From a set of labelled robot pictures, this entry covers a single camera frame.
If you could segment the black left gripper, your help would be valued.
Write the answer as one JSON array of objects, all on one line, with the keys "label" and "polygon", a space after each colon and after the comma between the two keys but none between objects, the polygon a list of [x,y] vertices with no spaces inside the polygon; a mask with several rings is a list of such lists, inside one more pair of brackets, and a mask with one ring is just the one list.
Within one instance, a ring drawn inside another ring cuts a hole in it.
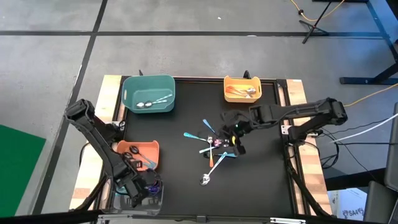
[{"label": "black left gripper", "polygon": [[155,197],[161,193],[162,179],[154,170],[145,170],[137,173],[132,185],[124,187],[129,195],[132,208],[145,204],[155,204]]}]

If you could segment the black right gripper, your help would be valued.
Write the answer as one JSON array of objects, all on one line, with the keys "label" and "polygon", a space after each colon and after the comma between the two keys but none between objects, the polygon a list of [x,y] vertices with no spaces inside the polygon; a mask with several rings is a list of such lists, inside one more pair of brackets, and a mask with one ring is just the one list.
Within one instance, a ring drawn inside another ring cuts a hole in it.
[{"label": "black right gripper", "polygon": [[225,138],[222,140],[223,147],[236,146],[240,155],[246,153],[245,147],[241,144],[240,138],[247,133],[247,123],[234,123],[223,125],[219,130],[219,135]]}]

